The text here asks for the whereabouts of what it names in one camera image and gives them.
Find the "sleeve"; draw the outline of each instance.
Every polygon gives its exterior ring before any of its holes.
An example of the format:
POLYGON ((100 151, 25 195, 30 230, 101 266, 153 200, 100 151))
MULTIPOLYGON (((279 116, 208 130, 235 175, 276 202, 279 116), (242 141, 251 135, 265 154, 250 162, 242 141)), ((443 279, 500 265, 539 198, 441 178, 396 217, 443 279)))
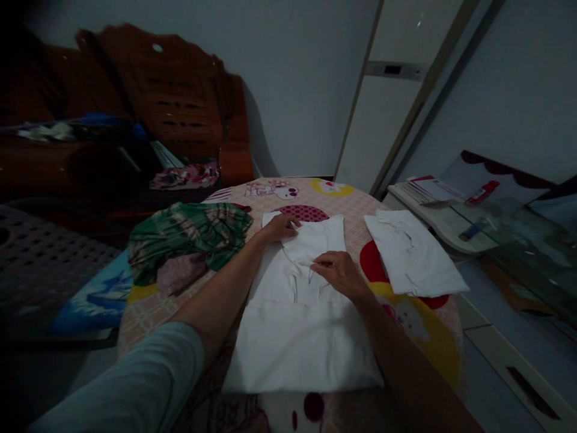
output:
POLYGON ((162 325, 28 431, 167 431, 198 381, 203 362, 204 348, 191 326, 162 325))

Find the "forearm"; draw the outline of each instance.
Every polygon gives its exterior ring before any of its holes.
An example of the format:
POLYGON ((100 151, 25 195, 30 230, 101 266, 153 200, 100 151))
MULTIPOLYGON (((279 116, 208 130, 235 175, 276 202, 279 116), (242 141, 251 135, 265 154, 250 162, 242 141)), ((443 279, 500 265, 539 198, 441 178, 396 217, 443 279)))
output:
POLYGON ((172 322, 192 326, 203 341, 204 367, 209 367, 233 324, 268 244, 253 236, 174 316, 172 322))
POLYGON ((369 292, 352 301, 410 431, 482 432, 439 372, 396 326, 374 295, 369 292))

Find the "glass table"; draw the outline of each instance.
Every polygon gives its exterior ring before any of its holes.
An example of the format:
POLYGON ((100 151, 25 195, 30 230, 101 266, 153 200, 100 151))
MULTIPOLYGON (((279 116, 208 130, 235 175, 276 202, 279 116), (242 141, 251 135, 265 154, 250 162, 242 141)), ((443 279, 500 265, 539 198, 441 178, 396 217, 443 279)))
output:
POLYGON ((577 235, 513 198, 452 209, 499 247, 487 255, 577 327, 577 235))

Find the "folded white shirt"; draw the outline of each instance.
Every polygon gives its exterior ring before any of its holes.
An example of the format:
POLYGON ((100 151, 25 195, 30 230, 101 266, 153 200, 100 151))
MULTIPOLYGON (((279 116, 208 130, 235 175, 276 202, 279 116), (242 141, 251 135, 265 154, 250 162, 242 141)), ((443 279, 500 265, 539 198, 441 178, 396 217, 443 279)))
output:
POLYGON ((469 287, 435 237, 408 210, 365 215, 391 281, 392 291, 433 298, 469 287))
MULTIPOLYGON (((264 214, 263 226, 276 214, 264 214)), ((296 237, 264 252, 223 393, 335 392, 383 384, 356 308, 310 270, 319 255, 346 251, 343 216, 302 222, 296 230, 296 237)))

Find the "hand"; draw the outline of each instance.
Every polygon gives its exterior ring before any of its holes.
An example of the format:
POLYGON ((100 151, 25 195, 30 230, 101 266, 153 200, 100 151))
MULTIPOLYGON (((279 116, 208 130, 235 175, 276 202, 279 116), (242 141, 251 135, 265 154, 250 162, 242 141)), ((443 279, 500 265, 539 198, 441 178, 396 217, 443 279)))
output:
POLYGON ((345 251, 328 251, 321 254, 314 259, 311 269, 351 301, 371 293, 350 254, 345 251))
POLYGON ((280 215, 275 216, 266 226, 260 229, 260 231, 255 236, 259 236, 262 239, 265 239, 267 243, 280 241, 281 239, 289 238, 291 236, 296 236, 298 232, 295 230, 291 223, 294 223, 297 227, 301 226, 299 220, 297 220, 295 216, 289 215, 287 213, 281 213, 280 215))

